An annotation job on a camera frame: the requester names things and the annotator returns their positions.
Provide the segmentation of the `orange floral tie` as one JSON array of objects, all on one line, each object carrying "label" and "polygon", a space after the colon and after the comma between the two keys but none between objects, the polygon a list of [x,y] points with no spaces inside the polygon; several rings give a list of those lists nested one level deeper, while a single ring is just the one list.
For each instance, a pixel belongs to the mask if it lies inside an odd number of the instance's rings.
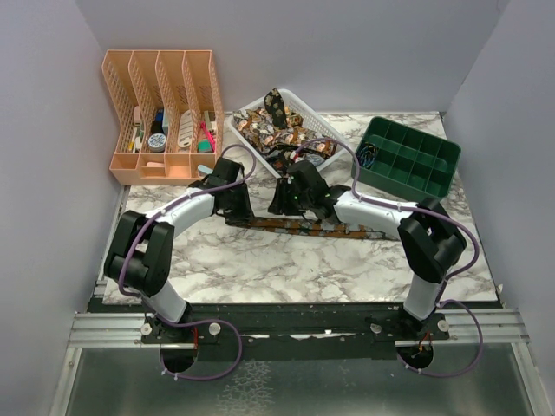
[{"label": "orange floral tie", "polygon": [[347,238],[356,240],[384,240],[398,241],[399,237],[394,237],[383,231],[375,231],[362,225],[332,224],[320,220],[306,220],[299,218],[261,218],[255,217],[250,220],[231,220],[225,221],[227,225],[251,229],[255,231],[265,231],[278,234],[290,234],[306,237],[329,237]]}]

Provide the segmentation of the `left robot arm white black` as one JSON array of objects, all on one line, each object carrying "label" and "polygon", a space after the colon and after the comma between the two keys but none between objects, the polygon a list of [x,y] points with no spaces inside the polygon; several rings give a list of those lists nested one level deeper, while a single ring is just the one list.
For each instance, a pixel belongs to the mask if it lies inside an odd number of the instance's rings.
[{"label": "left robot arm white black", "polygon": [[247,178],[241,164],[221,157],[211,174],[179,198],[148,213],[126,211],[116,225],[103,275],[116,282],[124,296],[140,299],[171,341],[184,341],[200,324],[232,327],[220,319],[194,322],[190,303],[169,282],[169,271],[173,241],[192,225],[217,212],[252,216]]}]

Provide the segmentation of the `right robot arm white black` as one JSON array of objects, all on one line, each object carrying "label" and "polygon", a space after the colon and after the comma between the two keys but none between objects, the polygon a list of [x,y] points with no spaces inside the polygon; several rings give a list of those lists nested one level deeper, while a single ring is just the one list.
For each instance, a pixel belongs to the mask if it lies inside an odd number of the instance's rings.
[{"label": "right robot arm white black", "polygon": [[349,186],[328,185],[310,162],[301,160],[277,180],[268,212],[293,216],[307,211],[332,224],[363,226],[401,241],[413,277],[398,328],[409,339],[426,333],[447,274],[467,247],[441,203],[427,198],[398,204],[355,195]]}]

